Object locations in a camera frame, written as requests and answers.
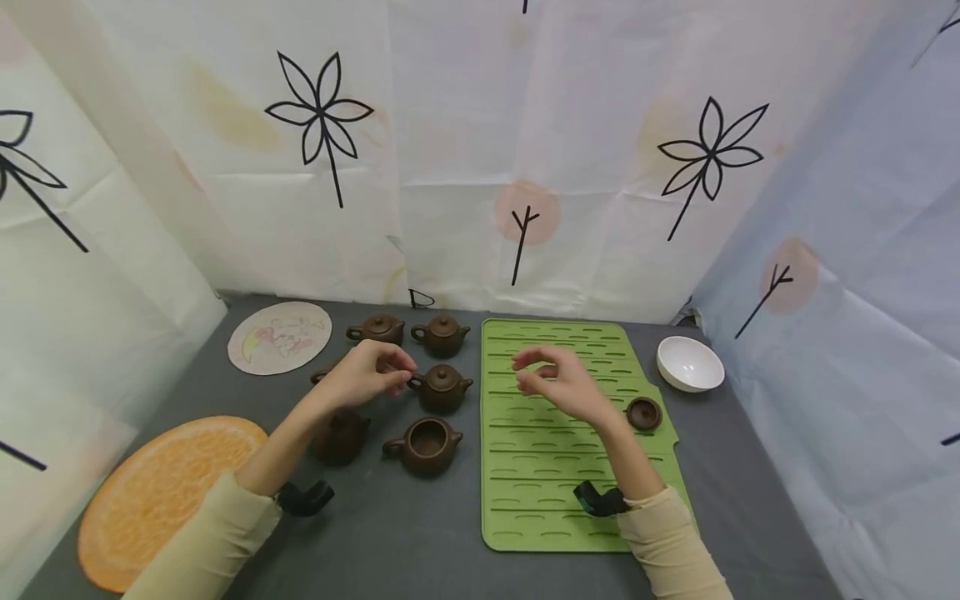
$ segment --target person's left hand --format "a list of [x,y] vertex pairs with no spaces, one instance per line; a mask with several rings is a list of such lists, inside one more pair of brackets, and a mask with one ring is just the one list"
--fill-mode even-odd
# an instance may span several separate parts
[[416,370],[417,363],[400,346],[364,340],[314,386],[304,401],[329,411],[360,406],[384,392],[396,396]]

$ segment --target hand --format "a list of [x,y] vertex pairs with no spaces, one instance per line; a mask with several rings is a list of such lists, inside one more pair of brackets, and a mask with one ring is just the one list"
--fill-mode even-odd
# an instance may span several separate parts
[[396,344],[364,340],[314,386],[305,400],[329,411],[360,406],[377,394],[396,396],[410,381],[417,363]]
[[573,350],[537,346],[514,354],[513,360],[514,371],[539,362],[549,363],[534,372],[516,374],[516,387],[525,396],[541,394],[565,414],[594,429],[612,420],[622,420],[620,412],[604,396]]

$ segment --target round paper mat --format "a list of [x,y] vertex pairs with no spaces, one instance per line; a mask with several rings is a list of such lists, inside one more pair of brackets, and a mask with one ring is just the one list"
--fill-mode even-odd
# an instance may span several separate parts
[[123,592],[200,507],[228,471],[267,440],[238,417],[192,420],[154,438],[124,461],[86,507],[80,566],[96,586]]
[[330,339],[330,316],[309,302],[274,304],[236,328],[227,355],[237,369],[276,375],[307,364]]

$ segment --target black line drawing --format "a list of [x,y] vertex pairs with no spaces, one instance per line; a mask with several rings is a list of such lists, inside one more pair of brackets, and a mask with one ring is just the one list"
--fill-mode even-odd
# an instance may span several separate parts
[[520,255],[523,253],[523,242],[527,237],[527,227],[530,225],[530,222],[540,216],[539,213],[535,215],[530,214],[530,205],[527,205],[527,212],[523,215],[523,223],[520,222],[520,218],[516,215],[515,210],[511,210],[510,213],[514,215],[514,221],[516,221],[516,226],[520,228],[520,243],[516,246],[516,263],[514,264],[514,278],[510,282],[511,286],[516,285],[516,272],[520,269]]
[[[669,196],[693,184],[690,193],[686,195],[684,209],[680,211],[677,222],[673,224],[670,235],[666,238],[668,242],[673,239],[673,234],[676,233],[680,221],[690,207],[690,201],[693,200],[697,187],[702,188],[713,202],[723,184],[724,167],[735,169],[763,160],[763,155],[753,148],[737,146],[737,144],[754,130],[768,107],[770,107],[769,103],[760,108],[754,108],[724,130],[723,110],[710,96],[700,115],[699,141],[675,139],[657,147],[674,160],[686,163],[670,178],[660,193],[663,196]],[[708,128],[715,128],[715,133],[711,134]]]
[[779,264],[774,265],[774,275],[770,277],[770,289],[768,289],[767,293],[764,294],[763,298],[760,299],[760,304],[756,306],[756,308],[754,309],[754,312],[750,313],[750,318],[747,319],[747,322],[744,323],[743,326],[740,327],[740,330],[736,332],[736,335],[733,336],[734,340],[737,340],[740,338],[740,334],[743,333],[743,330],[747,328],[747,325],[750,324],[750,321],[754,319],[754,317],[756,316],[756,313],[760,310],[760,307],[763,306],[763,303],[766,302],[768,299],[770,299],[770,295],[773,294],[774,291],[776,291],[781,284],[790,283],[793,281],[793,277],[786,276],[786,274],[790,271],[790,265],[787,265],[786,267],[784,267],[783,273],[781,273],[778,276],[777,268],[779,266],[780,266]]
[[23,452],[21,452],[20,450],[17,450],[16,448],[14,448],[9,444],[4,444],[3,442],[0,442],[0,451],[6,452],[7,454],[13,456],[13,458],[15,458],[16,460],[20,461],[25,465],[29,465],[30,467],[33,467],[36,470],[47,469],[47,466],[41,463],[36,458],[33,458],[31,456],[24,454]]
[[344,123],[355,123],[373,114],[373,109],[358,100],[338,99],[340,93],[340,53],[330,57],[317,77],[314,85],[303,69],[292,60],[276,53],[280,58],[280,68],[287,80],[290,91],[298,102],[277,102],[266,107],[270,116],[303,127],[300,141],[303,152],[303,164],[316,160],[326,143],[326,155],[330,159],[333,171],[333,184],[337,188],[337,202],[344,207],[344,197],[340,192],[340,179],[337,177],[337,163],[333,159],[333,148],[350,158],[357,158],[357,147],[353,138],[344,127]]
[[[413,288],[407,288],[407,291],[410,292],[410,307],[411,308],[429,308],[437,303],[432,296],[428,296],[423,292],[418,292]],[[422,296],[430,301],[430,303],[421,302],[417,300],[417,296]]]
[[50,206],[40,198],[27,180],[52,189],[66,189],[66,183],[51,173],[33,157],[18,150],[17,146],[27,139],[34,114],[28,110],[0,110],[0,200],[7,191],[7,179],[14,180],[23,191],[57,224],[63,233],[83,252],[90,252],[73,231],[60,220]]
[[960,23],[960,18],[957,18],[957,12],[960,12],[960,0],[954,0],[953,10],[950,11],[949,16],[946,19],[944,19],[944,23],[943,25],[940,26],[940,29],[937,30],[937,33],[935,33],[933,37],[930,38],[930,41],[927,42],[923,50],[920,51],[920,54],[918,54],[917,57],[913,59],[913,62],[910,63],[911,69],[917,66],[917,63],[920,62],[920,59],[922,59],[924,55],[927,53],[927,51],[933,46],[934,42],[937,41],[937,37],[939,37],[941,33],[945,32],[947,29],[953,27],[954,25]]

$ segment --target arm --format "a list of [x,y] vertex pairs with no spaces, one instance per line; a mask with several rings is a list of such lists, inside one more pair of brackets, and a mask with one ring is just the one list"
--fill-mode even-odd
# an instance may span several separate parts
[[280,520],[279,492],[321,423],[342,406],[395,395],[417,369],[392,344],[364,341],[311,390],[244,466],[225,474],[200,509],[140,573],[126,600],[215,600]]
[[[548,364],[534,372],[522,369]],[[617,516],[620,533],[643,566],[654,594],[664,600],[732,600],[713,558],[693,528],[680,496],[663,484],[633,429],[604,396],[576,353],[527,348],[514,356],[516,386],[540,394],[574,419],[588,423],[607,450],[613,476],[630,511]]]

